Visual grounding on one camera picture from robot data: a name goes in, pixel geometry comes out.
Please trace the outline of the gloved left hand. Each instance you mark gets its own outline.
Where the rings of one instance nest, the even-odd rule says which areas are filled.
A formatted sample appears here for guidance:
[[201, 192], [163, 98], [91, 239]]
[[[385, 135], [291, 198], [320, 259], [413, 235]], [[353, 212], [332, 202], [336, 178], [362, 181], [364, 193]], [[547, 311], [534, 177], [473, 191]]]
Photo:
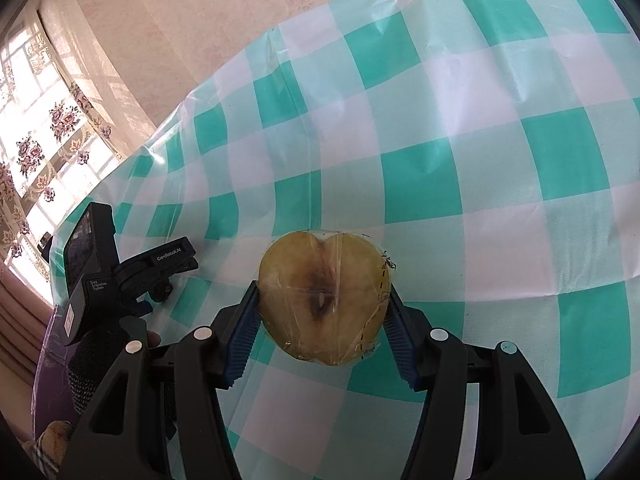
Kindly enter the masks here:
[[81, 339], [66, 368], [70, 396], [78, 416], [85, 413], [96, 389], [130, 340], [121, 322], [90, 330]]

